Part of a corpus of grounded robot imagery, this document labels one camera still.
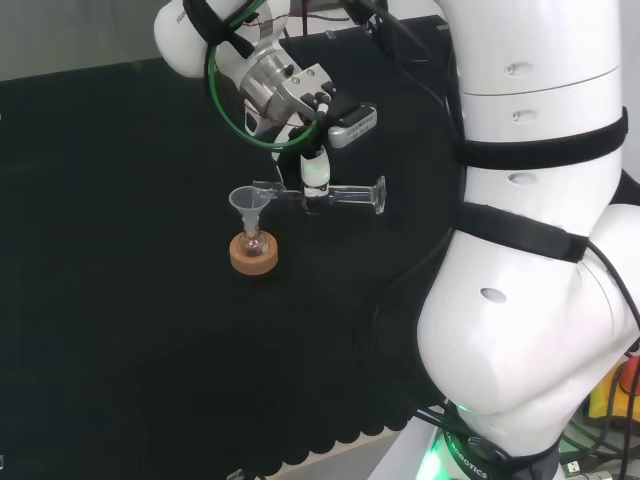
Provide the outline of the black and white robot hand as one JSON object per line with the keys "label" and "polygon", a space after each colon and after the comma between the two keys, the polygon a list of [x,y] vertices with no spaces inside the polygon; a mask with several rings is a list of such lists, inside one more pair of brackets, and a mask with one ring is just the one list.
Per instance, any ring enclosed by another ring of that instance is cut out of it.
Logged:
{"label": "black and white robot hand", "polygon": [[244,104],[245,131],[264,149],[274,165],[276,179],[253,183],[255,195],[286,208],[307,212],[329,202],[331,166],[323,146],[323,130],[301,113],[269,119],[250,103]]}

